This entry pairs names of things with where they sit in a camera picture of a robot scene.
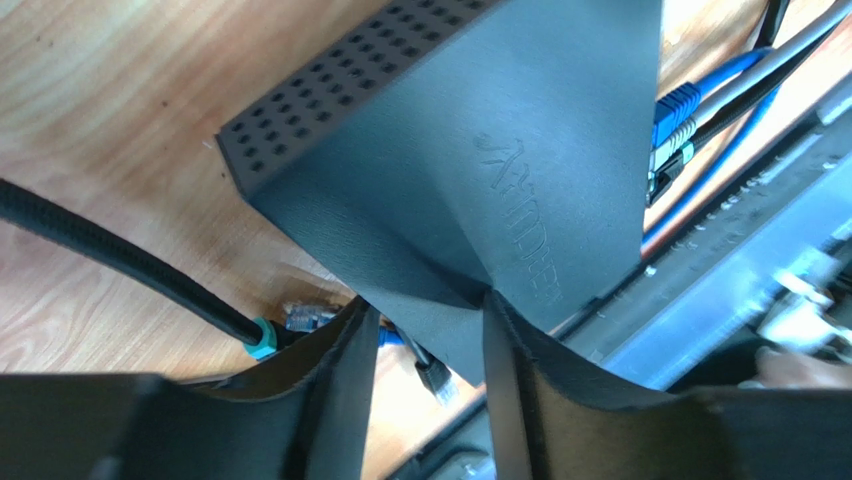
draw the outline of wood grain surface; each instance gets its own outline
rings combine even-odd
[[[345,302],[351,291],[243,204],[213,135],[383,3],[4,0],[0,176],[155,253],[248,316],[279,318],[285,301]],[[780,40],[829,3],[794,0]],[[743,49],[763,8],[667,3],[661,91]],[[850,32],[847,22],[790,79],[739,163],[850,70]],[[0,224],[3,372],[186,378],[252,362],[145,287]],[[459,385],[459,400],[442,409],[407,352],[382,349],[363,477],[389,473],[480,392]]]

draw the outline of vent grille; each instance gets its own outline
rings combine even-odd
[[[498,0],[397,0],[222,127],[218,141],[250,195],[350,112]]]

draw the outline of cable plug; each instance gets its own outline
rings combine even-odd
[[[696,123],[692,117],[687,118],[677,127],[662,145],[654,150],[651,150],[650,157],[650,172],[660,170],[665,165],[672,155],[680,150],[687,142],[690,141],[696,130]]]
[[[435,395],[438,403],[442,406],[446,407],[458,397],[459,389],[453,382],[453,374],[450,373],[450,369],[444,365],[444,362],[433,358],[428,364],[415,363],[414,368],[417,370],[423,386]]]
[[[657,101],[654,111],[654,129],[651,147],[657,148],[689,118],[701,103],[701,90],[692,83],[684,83]]]
[[[245,348],[246,353],[259,361],[278,351],[278,332],[275,329],[275,324],[263,317],[255,318],[254,323],[260,327],[263,336],[256,345],[244,343],[243,348]]]
[[[405,342],[402,341],[402,337],[399,336],[396,330],[390,330],[387,327],[381,326],[379,327],[379,347],[384,347],[385,345],[405,345]]]
[[[673,155],[659,170],[651,174],[650,186],[645,195],[645,207],[655,204],[660,197],[669,191],[675,179],[683,173],[683,169],[695,155],[692,142],[687,141],[679,150],[680,155]]]

